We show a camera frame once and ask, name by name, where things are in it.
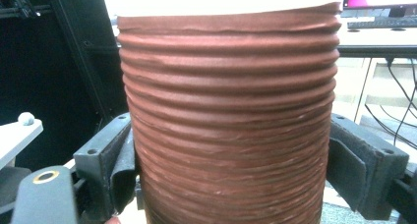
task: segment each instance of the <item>white top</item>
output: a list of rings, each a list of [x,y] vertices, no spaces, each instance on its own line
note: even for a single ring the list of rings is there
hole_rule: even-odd
[[[315,7],[342,0],[106,0],[117,16],[247,14]]]
[[[42,131],[42,122],[37,119],[34,119],[30,126],[23,126],[20,122],[0,126],[0,169],[12,161]]]

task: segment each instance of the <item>screw hole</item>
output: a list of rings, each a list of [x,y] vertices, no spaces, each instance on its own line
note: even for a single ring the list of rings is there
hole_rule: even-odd
[[[393,154],[393,151],[392,150],[390,150],[390,149],[383,149],[383,152],[384,153],[387,153],[387,154]]]
[[[47,183],[47,182],[50,182],[50,181],[54,180],[56,177],[58,177],[58,175],[59,175],[58,171],[47,171],[47,172],[44,172],[44,173],[41,173],[41,174],[37,175],[33,179],[33,182],[35,184]]]
[[[87,151],[87,154],[95,154],[97,153],[97,149],[89,149],[89,151]]]

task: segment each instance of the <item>desk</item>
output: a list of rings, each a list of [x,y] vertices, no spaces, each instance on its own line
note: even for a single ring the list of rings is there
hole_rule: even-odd
[[[340,57],[417,58],[417,28],[352,31],[343,24],[338,36]]]
[[[337,87],[335,90],[335,110],[347,115],[347,118],[360,123],[365,103],[386,104],[406,107],[399,87],[387,74],[387,62],[385,58],[395,58],[393,63],[395,73],[402,75],[401,83],[407,85],[407,89],[413,87],[411,80],[411,65],[405,59],[417,58],[417,28],[406,30],[391,30],[389,28],[359,29],[349,31],[346,20],[342,19],[342,27],[337,33],[340,44],[337,47],[340,59],[337,62],[339,74],[336,76]],[[381,85],[377,97],[374,94],[376,84]],[[392,85],[394,92],[385,90]]]

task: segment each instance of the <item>black plastic bracket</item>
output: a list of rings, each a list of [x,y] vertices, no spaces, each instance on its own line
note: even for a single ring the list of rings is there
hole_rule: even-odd
[[[90,220],[120,213],[134,196],[136,166],[129,113],[123,114],[74,153],[77,174],[89,186]]]
[[[328,181],[354,211],[388,220],[388,191],[404,176],[408,154],[342,116],[332,114]]]

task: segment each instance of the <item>brown cylinder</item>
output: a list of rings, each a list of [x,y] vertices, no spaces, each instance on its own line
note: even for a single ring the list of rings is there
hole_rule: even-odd
[[[148,223],[320,223],[338,12],[119,18]]]

